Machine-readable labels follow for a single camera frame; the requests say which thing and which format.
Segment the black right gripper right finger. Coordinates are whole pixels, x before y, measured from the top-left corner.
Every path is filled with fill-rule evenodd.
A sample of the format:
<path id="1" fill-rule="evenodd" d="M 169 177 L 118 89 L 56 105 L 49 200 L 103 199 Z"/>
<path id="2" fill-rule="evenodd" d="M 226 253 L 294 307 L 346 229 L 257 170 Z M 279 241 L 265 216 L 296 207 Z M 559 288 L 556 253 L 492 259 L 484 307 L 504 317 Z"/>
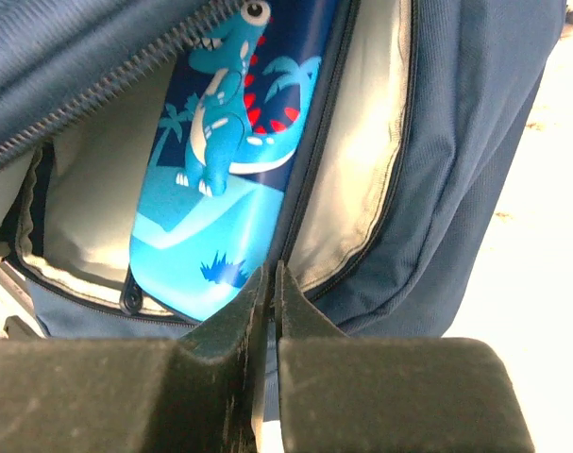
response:
<path id="1" fill-rule="evenodd" d="M 288 452 L 531 452 L 506 367 L 468 338 L 352 338 L 276 270 Z"/>

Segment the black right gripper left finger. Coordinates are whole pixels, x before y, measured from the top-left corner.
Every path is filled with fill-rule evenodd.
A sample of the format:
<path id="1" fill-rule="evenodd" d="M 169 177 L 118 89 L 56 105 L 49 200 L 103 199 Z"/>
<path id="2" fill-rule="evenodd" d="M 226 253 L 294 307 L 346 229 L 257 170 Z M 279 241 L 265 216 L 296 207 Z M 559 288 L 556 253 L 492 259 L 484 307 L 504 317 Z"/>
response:
<path id="1" fill-rule="evenodd" d="M 179 339 L 0 339 L 0 452 L 255 452 L 270 278 Z"/>

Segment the blue pencil case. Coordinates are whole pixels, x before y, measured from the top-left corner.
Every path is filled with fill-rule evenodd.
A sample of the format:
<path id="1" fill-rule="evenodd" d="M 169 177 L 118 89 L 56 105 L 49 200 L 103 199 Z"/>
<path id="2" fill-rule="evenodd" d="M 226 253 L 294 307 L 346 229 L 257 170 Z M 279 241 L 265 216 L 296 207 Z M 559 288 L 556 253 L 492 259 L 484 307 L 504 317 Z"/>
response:
<path id="1" fill-rule="evenodd" d="M 266 260 L 339 1 L 242 1 L 177 59 L 130 233 L 122 312 L 202 321 Z"/>

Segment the navy blue student backpack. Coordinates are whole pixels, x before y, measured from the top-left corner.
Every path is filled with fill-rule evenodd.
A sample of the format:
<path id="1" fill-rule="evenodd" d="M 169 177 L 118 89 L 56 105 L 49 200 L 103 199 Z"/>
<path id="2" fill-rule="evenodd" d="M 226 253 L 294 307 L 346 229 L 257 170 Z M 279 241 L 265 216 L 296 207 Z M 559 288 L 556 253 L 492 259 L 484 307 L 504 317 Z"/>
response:
<path id="1" fill-rule="evenodd" d="M 49 338 L 169 338 L 187 325 L 126 315 L 73 278 L 26 261 L 29 223 L 93 200 L 100 170 L 49 189 L 39 143 L 94 120 L 224 24 L 233 1 L 0 1 L 0 237 L 14 231 Z M 562 1 L 364 1 L 331 132 L 290 260 L 304 294 L 344 332 L 437 337 L 462 303 L 548 57 Z"/>

